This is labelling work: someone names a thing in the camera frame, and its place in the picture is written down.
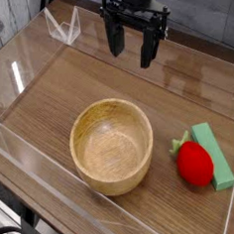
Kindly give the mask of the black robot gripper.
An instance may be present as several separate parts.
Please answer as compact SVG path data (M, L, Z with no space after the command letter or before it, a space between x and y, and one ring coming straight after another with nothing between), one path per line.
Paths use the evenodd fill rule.
M143 32L141 68L147 68L156 57L160 39L168 36L170 8L157 0L102 0L100 11L102 17L112 17L105 22L105 30L114 57L125 48L122 25Z

